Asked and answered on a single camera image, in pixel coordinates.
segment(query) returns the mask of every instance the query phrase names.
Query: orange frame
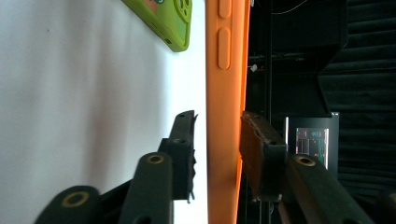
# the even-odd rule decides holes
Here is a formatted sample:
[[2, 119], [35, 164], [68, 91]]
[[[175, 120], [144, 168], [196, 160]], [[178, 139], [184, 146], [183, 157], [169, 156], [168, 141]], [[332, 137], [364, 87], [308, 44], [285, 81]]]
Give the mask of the orange frame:
[[205, 1], [208, 222], [236, 223], [250, 0]]

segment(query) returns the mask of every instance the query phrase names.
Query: black curtain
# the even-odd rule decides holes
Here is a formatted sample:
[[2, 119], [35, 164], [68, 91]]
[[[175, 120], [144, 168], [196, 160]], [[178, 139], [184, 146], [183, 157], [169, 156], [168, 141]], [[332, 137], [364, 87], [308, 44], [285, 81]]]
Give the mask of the black curtain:
[[369, 200], [396, 189], [396, 1], [348, 1], [348, 44], [319, 80], [340, 112], [341, 184]]

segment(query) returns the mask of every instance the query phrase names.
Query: electronic device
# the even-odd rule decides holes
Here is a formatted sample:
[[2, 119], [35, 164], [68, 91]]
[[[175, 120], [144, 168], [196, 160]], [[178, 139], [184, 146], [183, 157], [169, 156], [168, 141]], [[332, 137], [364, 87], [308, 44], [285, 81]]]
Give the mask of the electronic device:
[[122, 0], [174, 52], [190, 44], [191, 0]]

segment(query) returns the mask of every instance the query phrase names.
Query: cable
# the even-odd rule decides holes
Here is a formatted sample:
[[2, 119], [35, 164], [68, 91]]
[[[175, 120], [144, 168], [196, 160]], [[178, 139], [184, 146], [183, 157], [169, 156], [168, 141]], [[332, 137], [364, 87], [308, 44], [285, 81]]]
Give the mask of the cable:
[[302, 3], [300, 3], [299, 5], [293, 7], [292, 9], [289, 9], [287, 11], [283, 11], [283, 12], [273, 12], [273, 15], [282, 15], [282, 14], [286, 14], [289, 13], [291, 11], [293, 11], [294, 9], [296, 9], [297, 7], [300, 7], [302, 4], [306, 3], [308, 0], [304, 0]]

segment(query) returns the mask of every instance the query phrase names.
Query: screw hole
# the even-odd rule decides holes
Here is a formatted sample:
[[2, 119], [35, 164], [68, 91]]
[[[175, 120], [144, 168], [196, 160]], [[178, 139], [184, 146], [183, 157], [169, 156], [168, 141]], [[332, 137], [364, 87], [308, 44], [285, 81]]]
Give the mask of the screw hole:
[[317, 164], [315, 161], [313, 161], [307, 157], [304, 157], [304, 156], [298, 156], [298, 157], [296, 157], [295, 160], [304, 166], [314, 166], [315, 164]]
[[151, 164], [161, 163], [163, 162], [163, 156], [158, 156], [158, 155], [150, 156], [148, 157], [148, 162]]

